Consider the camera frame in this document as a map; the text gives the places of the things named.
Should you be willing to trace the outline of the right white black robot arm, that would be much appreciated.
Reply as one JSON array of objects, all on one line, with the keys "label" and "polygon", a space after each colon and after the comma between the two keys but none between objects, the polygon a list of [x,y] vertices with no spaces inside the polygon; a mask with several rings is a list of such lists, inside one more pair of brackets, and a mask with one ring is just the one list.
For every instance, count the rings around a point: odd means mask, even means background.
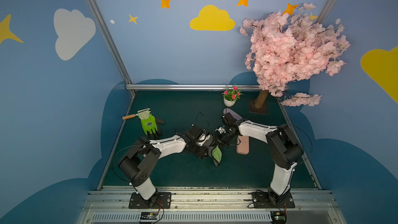
[{"label": "right white black robot arm", "polygon": [[231,140],[239,136],[247,136],[268,144],[275,164],[273,180],[268,191],[277,200],[285,198],[290,192],[290,182],[298,160],[304,154],[303,146],[291,126],[283,124],[277,127],[255,123],[230,109],[224,110],[221,121],[223,126],[216,130],[218,145],[229,147]]}]

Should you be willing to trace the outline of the grey green microfibre cloth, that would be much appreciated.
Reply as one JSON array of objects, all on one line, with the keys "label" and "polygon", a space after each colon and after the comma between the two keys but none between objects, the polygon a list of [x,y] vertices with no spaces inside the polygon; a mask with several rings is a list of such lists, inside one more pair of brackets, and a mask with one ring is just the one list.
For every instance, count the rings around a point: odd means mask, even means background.
[{"label": "grey green microfibre cloth", "polygon": [[212,158],[215,166],[219,167],[222,160],[223,144],[219,140],[214,140],[207,148],[208,155]]}]

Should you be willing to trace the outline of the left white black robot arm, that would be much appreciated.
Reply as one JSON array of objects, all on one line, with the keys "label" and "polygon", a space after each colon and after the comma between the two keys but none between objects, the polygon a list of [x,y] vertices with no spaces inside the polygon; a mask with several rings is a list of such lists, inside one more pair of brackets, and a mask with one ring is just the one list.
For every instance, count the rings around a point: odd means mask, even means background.
[{"label": "left white black robot arm", "polygon": [[214,136],[196,125],[180,134],[162,140],[140,138],[127,150],[118,162],[118,168],[126,176],[144,201],[150,201],[157,194],[150,175],[157,162],[169,155],[188,151],[203,159],[216,148]]}]

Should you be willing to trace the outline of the pink eyeglass case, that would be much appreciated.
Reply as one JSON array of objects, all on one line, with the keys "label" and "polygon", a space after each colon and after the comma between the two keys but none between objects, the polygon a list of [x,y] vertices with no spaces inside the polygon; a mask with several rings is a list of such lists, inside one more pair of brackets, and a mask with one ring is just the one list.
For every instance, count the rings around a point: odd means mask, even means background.
[{"label": "pink eyeglass case", "polygon": [[249,153],[249,137],[248,136],[238,136],[236,144],[236,152],[241,155],[247,155]]}]

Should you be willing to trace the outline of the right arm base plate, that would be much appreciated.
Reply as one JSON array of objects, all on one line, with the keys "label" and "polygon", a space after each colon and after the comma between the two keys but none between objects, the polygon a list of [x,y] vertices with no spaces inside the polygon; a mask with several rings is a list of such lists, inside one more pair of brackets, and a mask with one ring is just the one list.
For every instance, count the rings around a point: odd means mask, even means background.
[{"label": "right arm base plate", "polygon": [[278,196],[275,193],[257,190],[251,193],[253,208],[295,208],[295,203],[290,191]]}]

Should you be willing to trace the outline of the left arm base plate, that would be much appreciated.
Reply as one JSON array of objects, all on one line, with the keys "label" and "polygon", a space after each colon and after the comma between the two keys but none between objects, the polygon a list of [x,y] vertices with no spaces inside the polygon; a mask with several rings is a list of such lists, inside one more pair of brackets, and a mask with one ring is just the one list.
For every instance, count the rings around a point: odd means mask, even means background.
[{"label": "left arm base plate", "polygon": [[150,209],[161,206],[164,209],[171,207],[171,192],[155,192],[148,200],[145,200],[140,194],[133,193],[129,201],[129,209]]}]

